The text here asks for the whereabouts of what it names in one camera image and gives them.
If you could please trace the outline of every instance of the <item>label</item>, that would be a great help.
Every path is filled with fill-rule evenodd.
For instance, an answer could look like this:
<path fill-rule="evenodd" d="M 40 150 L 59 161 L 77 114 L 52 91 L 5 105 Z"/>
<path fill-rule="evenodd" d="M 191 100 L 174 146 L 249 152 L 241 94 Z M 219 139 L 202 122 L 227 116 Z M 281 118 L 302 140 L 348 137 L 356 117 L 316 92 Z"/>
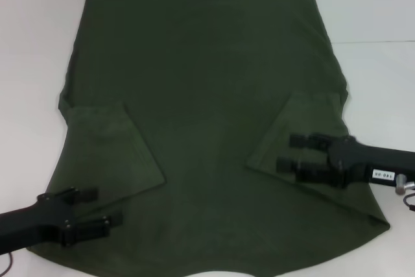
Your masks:
<path fill-rule="evenodd" d="M 395 179 L 395 172 L 378 170 L 378 169 L 374 169 L 373 171 L 374 171 L 372 175 L 373 178 L 380 178 L 381 180 L 388 180 L 388 181 L 393 181 Z"/>

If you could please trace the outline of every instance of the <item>dark green shirt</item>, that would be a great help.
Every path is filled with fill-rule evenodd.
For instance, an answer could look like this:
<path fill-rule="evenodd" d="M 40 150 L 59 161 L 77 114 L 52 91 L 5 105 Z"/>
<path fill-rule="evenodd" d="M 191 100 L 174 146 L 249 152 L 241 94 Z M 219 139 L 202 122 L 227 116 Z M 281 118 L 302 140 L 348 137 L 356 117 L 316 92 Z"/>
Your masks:
<path fill-rule="evenodd" d="M 48 191 L 98 187 L 79 219 L 111 236 L 37 254 L 102 277 L 257 277 L 316 265 L 389 228 L 368 184 L 296 184 L 291 132 L 347 134 L 346 81 L 315 0 L 86 0 Z"/>

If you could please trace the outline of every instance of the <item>cable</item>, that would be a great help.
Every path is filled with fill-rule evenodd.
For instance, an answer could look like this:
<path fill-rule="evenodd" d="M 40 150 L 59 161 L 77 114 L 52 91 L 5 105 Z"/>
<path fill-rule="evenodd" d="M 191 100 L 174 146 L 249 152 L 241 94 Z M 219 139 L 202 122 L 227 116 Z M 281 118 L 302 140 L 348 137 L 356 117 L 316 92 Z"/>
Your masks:
<path fill-rule="evenodd" d="M 408 203 L 408 198 L 411 198 L 411 197 L 415 197 L 415 193 L 410 194 L 410 195 L 406 195 L 405 197 L 403 197 L 403 203 L 406 204 L 409 207 L 410 211 L 415 211 L 415 204 L 409 204 Z"/>
<path fill-rule="evenodd" d="M 0 277 L 5 276 L 13 266 L 13 255 L 11 252 L 8 254 L 8 257 L 10 258 L 10 264 L 8 265 L 6 270 L 0 274 Z"/>

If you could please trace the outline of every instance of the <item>metal knob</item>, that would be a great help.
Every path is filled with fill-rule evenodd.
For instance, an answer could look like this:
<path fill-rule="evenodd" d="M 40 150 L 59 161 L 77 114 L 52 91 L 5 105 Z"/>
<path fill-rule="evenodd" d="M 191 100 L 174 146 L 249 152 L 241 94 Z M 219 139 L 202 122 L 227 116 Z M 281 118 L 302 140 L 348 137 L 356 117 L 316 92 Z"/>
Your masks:
<path fill-rule="evenodd" d="M 408 190 L 408 189 L 415 189 L 415 182 L 407 182 L 405 184 L 405 190 Z"/>
<path fill-rule="evenodd" d="M 398 195 L 403 195 L 405 194 L 405 184 L 407 183 L 407 177 L 405 175 L 398 175 L 396 177 L 396 188 L 395 188 L 395 192 Z"/>

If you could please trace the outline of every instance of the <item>white background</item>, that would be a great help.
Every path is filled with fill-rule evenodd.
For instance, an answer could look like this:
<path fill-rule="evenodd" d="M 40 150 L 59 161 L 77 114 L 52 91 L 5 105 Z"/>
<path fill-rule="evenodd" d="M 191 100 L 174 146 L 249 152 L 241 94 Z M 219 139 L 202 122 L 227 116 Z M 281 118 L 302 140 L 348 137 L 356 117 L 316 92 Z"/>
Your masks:
<path fill-rule="evenodd" d="M 366 144 L 415 151 L 415 0 L 317 3 L 348 80 L 350 132 Z M 84 0 L 0 0 L 0 213 L 33 204 L 56 165 L 66 132 L 58 94 L 83 6 Z M 415 274 L 415 213 L 392 188 L 372 189 L 392 229 L 287 277 Z M 14 257 L 8 277 L 87 276 L 26 250 Z M 7 263 L 0 256 L 0 272 Z"/>

